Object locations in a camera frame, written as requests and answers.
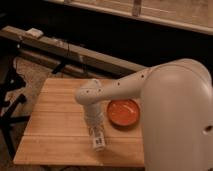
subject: wooden table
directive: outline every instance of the wooden table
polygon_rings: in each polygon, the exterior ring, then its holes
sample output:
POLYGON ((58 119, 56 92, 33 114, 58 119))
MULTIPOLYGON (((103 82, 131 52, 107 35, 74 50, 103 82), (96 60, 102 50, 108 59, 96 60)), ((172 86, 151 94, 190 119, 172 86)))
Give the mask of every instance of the wooden table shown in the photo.
MULTIPOLYGON (((141 128, 119 131, 104 121, 107 147, 92 149, 83 108, 74 93, 87 80, 47 79, 14 158, 15 164, 144 166, 141 128)), ((110 80, 101 80, 106 84, 110 80)))

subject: floor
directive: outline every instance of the floor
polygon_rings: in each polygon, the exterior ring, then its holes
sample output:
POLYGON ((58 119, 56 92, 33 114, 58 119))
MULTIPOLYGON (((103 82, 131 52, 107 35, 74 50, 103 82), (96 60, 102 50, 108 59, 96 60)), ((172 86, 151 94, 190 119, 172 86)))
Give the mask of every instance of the floor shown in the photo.
MULTIPOLYGON (((35 101, 37 99, 38 93, 42 88, 42 85, 46 78, 48 77, 63 77, 69 78, 70 75, 63 73, 58 73, 56 75, 51 74, 51 69, 46 68, 42 65, 30 62, 23 58, 17 57, 14 61, 14 66, 17 69, 17 72, 21 74, 23 79, 26 81, 27 86, 20 90, 8 93, 7 99, 15 99, 20 93, 24 93, 28 101, 24 105, 21 105, 14 112, 14 115, 30 115, 35 101)), ((14 144, 18 147, 18 143, 22 137, 26 123, 17 124, 14 126, 12 131, 12 136, 14 144)), ((66 167, 66 166, 54 166, 50 167, 51 171, 105 171, 109 168, 104 167, 66 167)), ((110 168, 114 171, 143 171, 142 168, 110 168)), ((5 146, 2 135, 0 134, 0 171, 45 171, 44 168, 40 166, 17 166, 14 165, 8 155, 7 148, 5 146)))

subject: orange bowl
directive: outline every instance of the orange bowl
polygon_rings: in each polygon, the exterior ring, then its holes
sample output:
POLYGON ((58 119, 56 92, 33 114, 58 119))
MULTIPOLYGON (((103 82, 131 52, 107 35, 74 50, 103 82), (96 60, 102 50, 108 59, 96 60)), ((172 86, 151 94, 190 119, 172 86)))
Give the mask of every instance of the orange bowl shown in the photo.
POLYGON ((131 99, 112 100, 107 106, 108 119, 118 126, 130 126, 139 120, 140 108, 131 99))

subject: tripod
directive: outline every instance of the tripod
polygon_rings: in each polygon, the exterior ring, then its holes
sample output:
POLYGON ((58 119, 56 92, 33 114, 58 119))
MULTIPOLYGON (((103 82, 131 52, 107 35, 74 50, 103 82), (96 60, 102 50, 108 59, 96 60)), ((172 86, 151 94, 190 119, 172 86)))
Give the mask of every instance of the tripod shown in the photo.
POLYGON ((29 116, 12 117, 12 114, 16 109, 16 107, 20 103, 23 104, 27 101, 26 97, 23 94, 20 94, 12 104, 10 104, 10 101, 5 101, 5 96, 7 92, 25 86, 26 86, 25 81, 22 79, 20 75, 16 73, 16 70, 13 67, 10 67, 5 82, 0 85, 0 129, 3 134, 11 158, 15 156, 15 148, 10 134, 10 131, 12 130, 11 125, 28 121, 29 116), (2 111, 1 109, 4 107, 8 107, 8 109, 4 113, 1 113, 2 111))

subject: dark background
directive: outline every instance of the dark background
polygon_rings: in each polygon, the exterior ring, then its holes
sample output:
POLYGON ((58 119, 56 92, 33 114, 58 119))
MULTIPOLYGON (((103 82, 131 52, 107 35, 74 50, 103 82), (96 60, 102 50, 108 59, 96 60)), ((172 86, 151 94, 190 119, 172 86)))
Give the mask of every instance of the dark background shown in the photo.
POLYGON ((41 0, 1 0, 1 25, 41 29, 45 35, 145 66, 179 58, 202 62, 212 73, 213 37, 41 0))

